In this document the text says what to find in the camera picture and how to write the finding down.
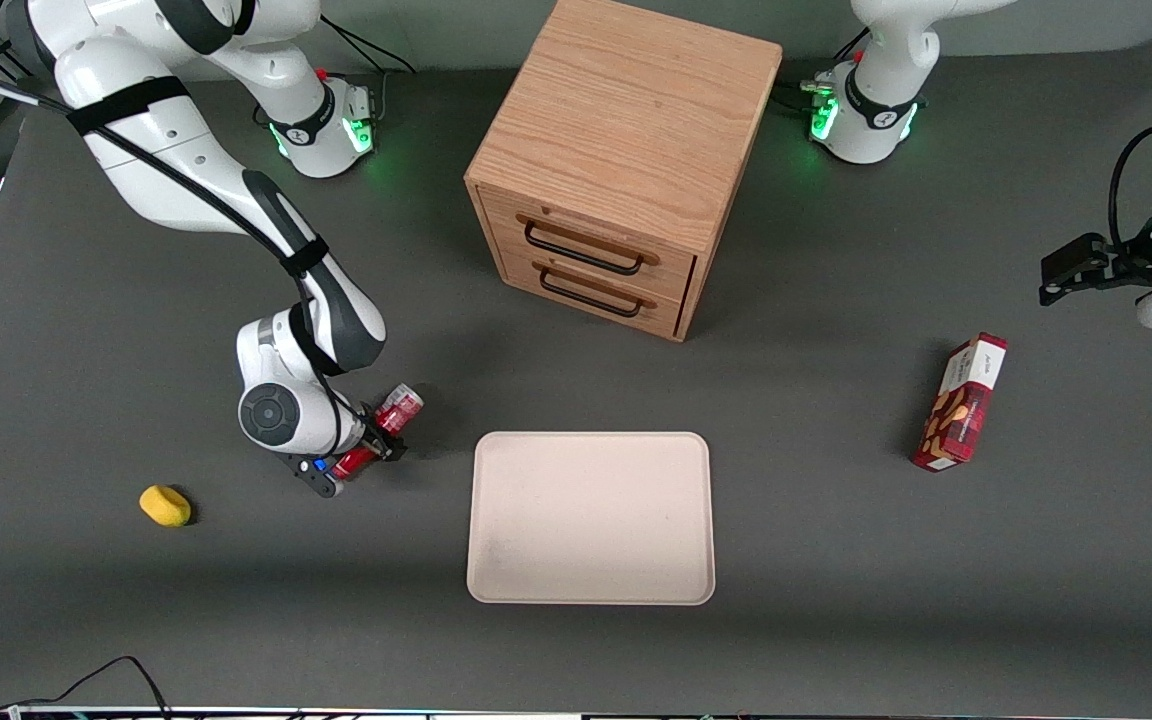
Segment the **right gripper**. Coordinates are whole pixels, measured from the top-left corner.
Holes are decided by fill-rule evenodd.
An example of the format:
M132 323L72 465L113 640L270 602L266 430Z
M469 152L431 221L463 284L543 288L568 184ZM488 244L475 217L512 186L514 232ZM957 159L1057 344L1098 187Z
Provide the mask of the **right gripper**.
M379 415L371 406L361 404L358 437L340 454L340 465L367 465L376 460L396 462L407 450L407 445L397 434L385 432Z

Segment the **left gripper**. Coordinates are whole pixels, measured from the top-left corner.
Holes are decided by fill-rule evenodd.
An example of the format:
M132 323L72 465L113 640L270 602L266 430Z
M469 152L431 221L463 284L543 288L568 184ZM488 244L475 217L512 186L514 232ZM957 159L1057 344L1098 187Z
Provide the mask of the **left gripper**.
M1082 234L1043 258L1039 305L1051 306L1071 291L1078 278L1101 278L1101 290L1152 290L1152 245L1111 247L1102 234Z

